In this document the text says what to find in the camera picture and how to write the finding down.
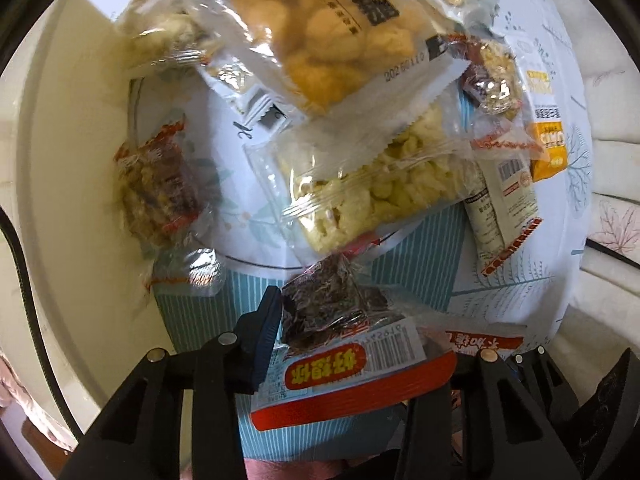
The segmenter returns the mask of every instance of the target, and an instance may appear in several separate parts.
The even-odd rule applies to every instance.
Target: beef jerky packet
[[[492,348],[506,356],[522,344],[526,328],[448,316],[399,287],[358,284],[341,255],[287,283],[283,297],[283,339],[297,346],[274,351],[252,398],[251,418],[261,431],[365,413],[427,393],[449,380],[454,350]],[[321,336],[313,340],[313,334]]]

